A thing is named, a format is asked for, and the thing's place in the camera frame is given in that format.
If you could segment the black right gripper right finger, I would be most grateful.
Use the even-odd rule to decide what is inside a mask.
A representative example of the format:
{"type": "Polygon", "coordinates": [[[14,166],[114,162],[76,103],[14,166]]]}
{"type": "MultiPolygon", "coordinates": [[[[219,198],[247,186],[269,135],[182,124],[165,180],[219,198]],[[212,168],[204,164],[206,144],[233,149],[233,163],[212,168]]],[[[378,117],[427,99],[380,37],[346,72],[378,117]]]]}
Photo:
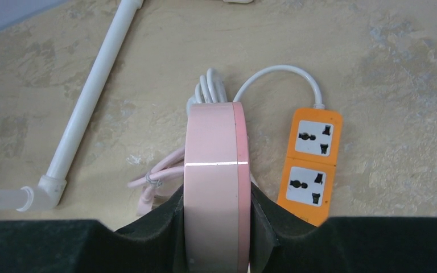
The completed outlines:
{"type": "Polygon", "coordinates": [[[252,272],[437,272],[437,217],[331,217],[314,226],[252,186],[252,272]]]}

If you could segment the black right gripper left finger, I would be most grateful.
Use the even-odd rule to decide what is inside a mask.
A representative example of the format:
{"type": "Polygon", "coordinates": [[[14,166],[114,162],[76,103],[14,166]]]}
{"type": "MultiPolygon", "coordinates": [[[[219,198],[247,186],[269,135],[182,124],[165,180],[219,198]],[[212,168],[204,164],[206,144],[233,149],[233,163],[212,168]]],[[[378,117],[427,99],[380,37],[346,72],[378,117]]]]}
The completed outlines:
{"type": "Polygon", "coordinates": [[[183,188],[110,230],[97,220],[0,221],[0,272],[185,272],[183,188]]]}

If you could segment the orange power strip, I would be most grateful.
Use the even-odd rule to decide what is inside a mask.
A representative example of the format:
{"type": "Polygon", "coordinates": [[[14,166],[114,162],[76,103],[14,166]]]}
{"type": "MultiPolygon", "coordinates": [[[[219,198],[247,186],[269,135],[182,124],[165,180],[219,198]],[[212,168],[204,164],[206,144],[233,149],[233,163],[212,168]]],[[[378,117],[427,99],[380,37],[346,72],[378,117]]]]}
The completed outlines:
{"type": "Polygon", "coordinates": [[[342,125],[330,110],[301,108],[292,118],[277,204],[314,226],[328,218],[342,125]]]}

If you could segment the pink round socket base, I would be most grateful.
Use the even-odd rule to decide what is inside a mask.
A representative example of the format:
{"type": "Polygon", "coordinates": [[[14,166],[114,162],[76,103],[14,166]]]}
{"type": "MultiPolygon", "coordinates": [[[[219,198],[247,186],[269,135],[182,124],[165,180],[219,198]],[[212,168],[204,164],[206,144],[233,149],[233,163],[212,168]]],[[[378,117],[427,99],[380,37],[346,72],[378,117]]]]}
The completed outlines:
{"type": "Polygon", "coordinates": [[[184,156],[184,238],[191,272],[246,272],[251,180],[239,102],[190,109],[184,156]]]}

